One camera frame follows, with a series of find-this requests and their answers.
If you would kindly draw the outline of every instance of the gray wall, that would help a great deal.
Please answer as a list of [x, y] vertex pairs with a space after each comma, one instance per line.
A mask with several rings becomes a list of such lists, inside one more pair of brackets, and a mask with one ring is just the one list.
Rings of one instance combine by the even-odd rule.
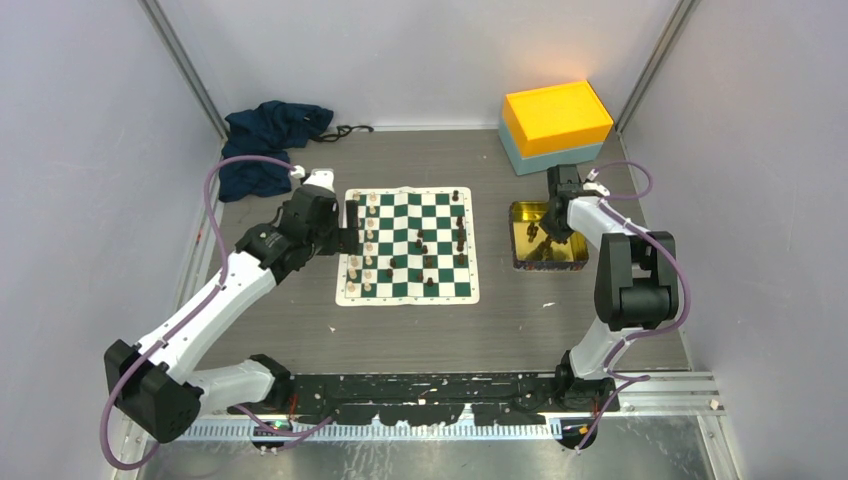
[[617, 116], [677, 0], [163, 1], [223, 113], [496, 125], [503, 95], [588, 78]]
[[845, 478], [848, 3], [701, 2], [625, 135], [750, 478]]
[[103, 352], [173, 312], [220, 141], [136, 2], [6, 2], [0, 85], [0, 478], [103, 478]]

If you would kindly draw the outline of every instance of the yellow lid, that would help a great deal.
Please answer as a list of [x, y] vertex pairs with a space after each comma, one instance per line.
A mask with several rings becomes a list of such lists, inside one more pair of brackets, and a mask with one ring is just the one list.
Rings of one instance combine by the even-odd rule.
[[603, 142], [613, 124], [586, 80], [511, 93], [503, 116], [524, 157]]

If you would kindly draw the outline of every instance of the wooden table surface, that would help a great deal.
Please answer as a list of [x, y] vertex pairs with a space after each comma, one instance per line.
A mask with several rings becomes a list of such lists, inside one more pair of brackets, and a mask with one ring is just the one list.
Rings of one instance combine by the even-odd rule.
[[[335, 169], [336, 192], [351, 188], [465, 186], [471, 189], [480, 302], [462, 306], [339, 307], [338, 257], [315, 257], [251, 306], [209, 350], [201, 368], [264, 353], [300, 373], [552, 371], [595, 317], [597, 252], [580, 272], [512, 268], [508, 209], [513, 201], [546, 200], [544, 172], [518, 177], [494, 130], [357, 133], [338, 143], [289, 151], [308, 169]], [[594, 164], [624, 158], [615, 137]], [[599, 180], [633, 193], [626, 168]], [[227, 204], [222, 231], [232, 246], [244, 231], [270, 221], [289, 195], [247, 197]], [[641, 223], [637, 202], [614, 206]], [[220, 262], [213, 258], [210, 276]], [[641, 340], [622, 369], [687, 368], [677, 334]]]

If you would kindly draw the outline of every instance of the chessboard border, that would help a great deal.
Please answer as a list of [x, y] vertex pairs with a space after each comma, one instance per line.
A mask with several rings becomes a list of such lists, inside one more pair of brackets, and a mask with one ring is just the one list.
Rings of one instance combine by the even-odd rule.
[[[339, 269], [336, 277], [336, 304], [341, 307], [382, 307], [394, 305], [474, 305], [480, 301], [480, 276], [477, 272], [477, 245], [474, 237], [474, 214], [471, 204], [471, 189], [468, 187], [400, 187], [400, 188], [353, 188], [345, 192], [345, 201], [353, 200], [353, 195], [399, 194], [399, 193], [449, 193], [458, 190], [463, 196], [465, 207], [466, 259], [471, 283], [470, 297], [398, 297], [398, 298], [348, 298], [345, 287], [347, 262], [349, 255], [339, 255]], [[347, 226], [347, 216], [342, 209], [343, 226]]]

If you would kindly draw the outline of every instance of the box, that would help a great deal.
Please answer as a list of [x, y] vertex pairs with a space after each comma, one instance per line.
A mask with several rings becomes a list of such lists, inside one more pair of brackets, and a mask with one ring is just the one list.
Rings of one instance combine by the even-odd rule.
[[593, 160], [612, 125], [584, 80], [507, 95], [500, 135], [516, 173], [523, 175]]

